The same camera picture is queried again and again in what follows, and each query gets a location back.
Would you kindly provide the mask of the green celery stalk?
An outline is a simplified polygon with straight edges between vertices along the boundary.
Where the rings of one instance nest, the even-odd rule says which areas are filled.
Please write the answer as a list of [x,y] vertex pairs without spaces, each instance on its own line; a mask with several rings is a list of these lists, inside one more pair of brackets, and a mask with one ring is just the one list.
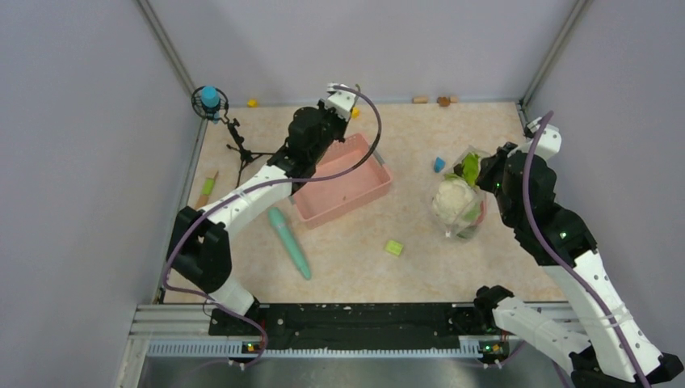
[[453,172],[461,177],[469,186],[475,187],[480,170],[480,155],[467,153],[460,162],[453,167]]

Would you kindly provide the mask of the white cauliflower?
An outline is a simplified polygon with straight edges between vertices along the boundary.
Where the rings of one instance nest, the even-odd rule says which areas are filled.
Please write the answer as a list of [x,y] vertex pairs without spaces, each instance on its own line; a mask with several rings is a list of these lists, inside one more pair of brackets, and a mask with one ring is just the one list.
[[480,215],[476,192],[462,179],[445,179],[433,195],[431,207],[444,224],[473,222]]

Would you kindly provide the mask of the pink plastic basket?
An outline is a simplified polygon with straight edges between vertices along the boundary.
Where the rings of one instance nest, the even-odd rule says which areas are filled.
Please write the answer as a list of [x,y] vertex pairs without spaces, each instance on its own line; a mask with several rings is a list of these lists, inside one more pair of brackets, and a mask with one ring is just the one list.
[[[335,175],[357,163],[370,144],[361,133],[335,142],[316,166],[315,177]],[[341,177],[306,183],[291,202],[300,221],[314,229],[388,194],[393,177],[383,158],[374,152],[363,165]]]

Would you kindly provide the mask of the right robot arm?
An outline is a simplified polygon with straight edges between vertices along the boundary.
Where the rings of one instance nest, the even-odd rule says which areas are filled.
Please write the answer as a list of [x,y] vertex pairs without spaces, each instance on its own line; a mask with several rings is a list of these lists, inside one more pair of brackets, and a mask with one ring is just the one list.
[[477,186],[492,193],[515,240],[559,286],[582,325],[566,329],[501,285],[480,288],[473,321],[510,332],[549,357],[576,387],[651,387],[684,370],[652,344],[616,292],[585,222],[555,199],[556,173],[539,155],[506,143],[483,158]]

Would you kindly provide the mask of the clear pink zip bag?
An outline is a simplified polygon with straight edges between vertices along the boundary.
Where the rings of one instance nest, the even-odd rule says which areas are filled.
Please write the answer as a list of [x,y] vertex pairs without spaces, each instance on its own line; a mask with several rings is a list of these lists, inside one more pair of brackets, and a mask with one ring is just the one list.
[[431,212],[443,227],[446,238],[473,238],[487,212],[485,192],[476,180],[485,151],[469,145],[450,166],[442,170],[443,178],[431,196]]

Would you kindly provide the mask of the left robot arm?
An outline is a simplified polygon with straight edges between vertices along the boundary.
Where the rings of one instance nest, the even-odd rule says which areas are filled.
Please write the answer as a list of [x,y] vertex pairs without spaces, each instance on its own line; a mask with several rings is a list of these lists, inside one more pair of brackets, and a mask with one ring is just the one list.
[[175,270],[193,293],[229,311],[240,334],[256,329],[258,302],[233,275],[230,239],[273,204],[319,181],[316,165],[329,147],[345,140],[355,108],[353,98],[322,99],[296,110],[285,143],[249,180],[201,209],[186,207],[176,216],[165,270]]

